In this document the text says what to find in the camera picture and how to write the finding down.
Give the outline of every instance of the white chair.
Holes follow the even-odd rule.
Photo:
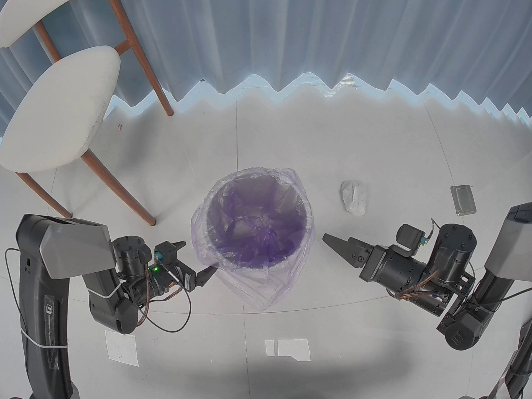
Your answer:
[[[42,17],[67,1],[8,0],[0,12],[0,47],[9,47]],[[120,0],[110,2],[124,27],[125,11]],[[116,195],[153,226],[155,218],[89,149],[116,87],[120,54],[132,47],[137,57],[141,55],[146,58],[129,21],[127,26],[129,29],[124,28],[127,39],[116,49],[97,46],[64,58],[59,57],[57,50],[54,55],[55,47],[50,37],[46,38],[44,26],[41,24],[37,28],[57,62],[39,77],[17,108],[0,144],[0,165],[16,172],[63,217],[71,218],[72,214],[44,191],[28,172],[57,168],[81,157]],[[139,61],[142,65],[142,57],[139,57]],[[150,72],[158,85],[153,70]]]

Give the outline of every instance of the white sticker on floor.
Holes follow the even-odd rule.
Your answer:
[[[138,366],[135,336],[105,330],[105,342],[107,343],[109,359]]]
[[[297,340],[277,340],[277,356],[291,356],[297,362],[310,361],[309,341],[306,338]]]
[[[275,340],[264,340],[266,356],[275,356]]]

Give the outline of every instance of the floor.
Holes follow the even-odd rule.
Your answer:
[[[187,241],[180,259],[200,270],[190,217],[214,183],[237,169],[290,167],[312,205],[316,241],[293,290],[264,312],[214,277],[192,293],[193,315],[182,332],[167,334],[148,323],[136,329],[138,367],[109,359],[105,328],[90,316],[82,279],[73,278],[69,356],[81,397],[455,399],[490,392],[516,349],[520,326],[532,316],[530,295],[504,303],[479,344],[458,352],[436,331],[435,317],[364,283],[359,270],[321,237],[328,232],[390,245],[403,223],[424,230],[431,217],[439,224],[464,223],[477,236],[472,263],[480,278],[508,209],[532,200],[530,124],[437,92],[412,102],[399,89],[375,94],[352,85],[331,97],[301,86],[280,102],[261,87],[220,102],[196,93],[194,103],[173,117],[158,102],[133,113],[114,108],[91,149],[156,216],[155,227],[133,214],[82,161],[32,175],[75,217],[107,224],[112,238],[139,235],[152,249],[165,240]],[[348,179],[368,186],[362,217],[342,207],[339,188]],[[449,188],[464,183],[473,187],[478,212],[461,218]],[[0,185],[4,248],[17,245],[14,233],[24,213],[56,215],[2,168]],[[418,259],[427,261],[430,249],[422,249]],[[17,278],[16,253],[9,263]],[[3,261],[0,277],[0,398],[29,397]],[[512,291],[526,287],[516,282]],[[154,303],[150,314],[175,329],[187,310],[179,295]],[[278,341],[294,339],[302,340],[294,344],[304,353],[278,356],[286,344]],[[272,345],[276,356],[267,356]],[[527,397],[532,389],[525,390]]]

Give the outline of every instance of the plastic bag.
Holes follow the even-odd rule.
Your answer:
[[[365,214],[368,191],[365,186],[356,180],[346,180],[340,187],[345,209],[354,216]]]
[[[309,200],[292,169],[250,168],[219,180],[191,221],[198,260],[257,310],[295,284],[314,240]]]

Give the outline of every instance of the blue curtain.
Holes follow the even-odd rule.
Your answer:
[[[303,72],[330,87],[352,73],[380,89],[395,79],[418,94],[432,83],[532,114],[532,0],[122,2],[176,100],[201,79],[224,93],[251,73],[275,90]],[[72,0],[44,24],[61,55],[124,39],[107,0]],[[0,50],[0,135],[48,66],[33,31]],[[135,105],[150,91],[126,52],[116,94]]]

